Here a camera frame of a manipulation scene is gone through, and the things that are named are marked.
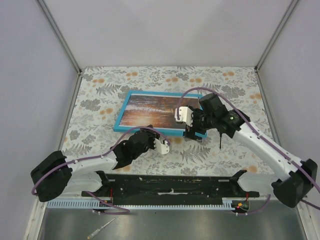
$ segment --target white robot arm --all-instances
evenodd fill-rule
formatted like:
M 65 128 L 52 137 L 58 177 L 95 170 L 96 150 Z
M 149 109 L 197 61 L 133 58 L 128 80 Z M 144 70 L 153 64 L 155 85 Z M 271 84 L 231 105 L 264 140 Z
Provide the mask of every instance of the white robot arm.
M 62 194 L 95 192 L 108 181 L 105 173 L 130 165 L 150 149 L 162 155 L 170 151 L 169 143 L 161 141 L 160 134 L 151 125 L 142 127 L 128 140 L 101 155 L 74 156 L 66 161 L 67 157 L 61 151 L 54 151 L 32 170 L 32 193 L 41 202 L 47 202 Z
M 243 144 L 273 170 L 274 174 L 257 174 L 245 170 L 236 173 L 237 182 L 244 191 L 273 193 L 283 204 L 293 208 L 311 190 L 313 184 L 298 167 L 316 180 L 318 166 L 313 160 L 303 161 L 287 152 L 262 133 L 244 113 L 239 110 L 228 111 L 215 93 L 202 97 L 199 103 L 202 109 L 183 106 L 175 110 L 175 120 L 186 123 L 183 133 L 186 138 L 201 141 L 202 138 L 196 133 L 204 134 L 209 129 L 217 129 L 220 137 L 226 134 Z

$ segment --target gray wall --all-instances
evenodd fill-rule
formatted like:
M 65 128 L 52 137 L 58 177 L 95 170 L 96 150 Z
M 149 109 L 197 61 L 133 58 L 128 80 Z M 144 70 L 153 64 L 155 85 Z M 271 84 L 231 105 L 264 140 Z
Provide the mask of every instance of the gray wall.
M 300 1 L 260 77 L 283 146 L 320 166 L 320 1 Z M 320 169 L 317 183 L 320 184 Z M 320 205 L 315 191 L 309 194 Z
M 83 68 L 254 66 L 291 0 L 45 1 Z
M 34 0 L 0 1 L 0 235 L 23 238 L 31 170 L 57 149 L 76 73 Z

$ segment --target blue picture frame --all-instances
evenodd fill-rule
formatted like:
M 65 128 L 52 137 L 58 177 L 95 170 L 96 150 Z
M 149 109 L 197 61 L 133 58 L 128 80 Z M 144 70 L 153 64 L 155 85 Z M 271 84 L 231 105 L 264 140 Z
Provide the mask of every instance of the blue picture frame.
M 123 118 L 123 115 L 125 113 L 125 110 L 127 108 L 129 99 L 131 97 L 132 94 L 135 95 L 159 95 L 159 96 L 177 96 L 177 97 L 181 97 L 182 93 L 179 92 L 161 92 L 161 91 L 136 91 L 136 90 L 130 90 L 127 94 L 127 96 L 124 99 L 124 103 L 122 105 L 122 108 L 120 110 L 119 116 L 117 117 L 114 127 L 113 127 L 113 131 L 114 132 L 126 132 L 129 129 L 135 127 L 135 126 L 123 126 L 120 125 L 120 122 Z M 201 94 L 194 94 L 194 93 L 189 93 L 185 96 L 185 98 L 188 97 L 192 97 L 192 98 L 202 98 Z M 166 136 L 176 136 L 176 137 L 183 137 L 183 132 L 185 131 L 185 129 L 172 129 L 172 128 L 159 128 L 159 127 L 155 127 L 155 129 L 157 129 L 159 132 L 163 133 Z M 196 133 L 197 136 L 205 138 L 207 137 L 207 133 L 205 134 L 200 134 L 200 133 Z

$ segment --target patterned fabric surface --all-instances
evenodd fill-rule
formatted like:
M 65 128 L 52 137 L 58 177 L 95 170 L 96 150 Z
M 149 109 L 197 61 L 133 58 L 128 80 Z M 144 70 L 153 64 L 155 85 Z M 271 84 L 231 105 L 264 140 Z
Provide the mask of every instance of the patterned fabric surface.
M 206 87 L 223 94 L 271 137 L 252 67 L 87 67 L 84 70 L 62 151 L 66 156 L 106 152 L 122 135 L 112 128 L 129 90 L 179 92 Z M 202 143 L 170 137 L 170 153 L 153 150 L 110 173 L 141 175 L 232 176 L 238 170 L 272 174 L 243 145 L 209 130 Z

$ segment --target framed painting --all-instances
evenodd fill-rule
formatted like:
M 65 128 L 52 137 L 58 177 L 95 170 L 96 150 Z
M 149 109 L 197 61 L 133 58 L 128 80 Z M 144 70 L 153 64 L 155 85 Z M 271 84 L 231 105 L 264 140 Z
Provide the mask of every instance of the framed painting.
M 152 125 L 167 136 L 183 136 L 185 124 L 175 120 L 175 109 L 182 93 L 158 91 L 129 91 L 113 130 L 125 132 L 137 126 Z M 181 106 L 190 105 L 199 108 L 201 94 L 187 94 Z M 197 134 L 205 138 L 207 134 Z

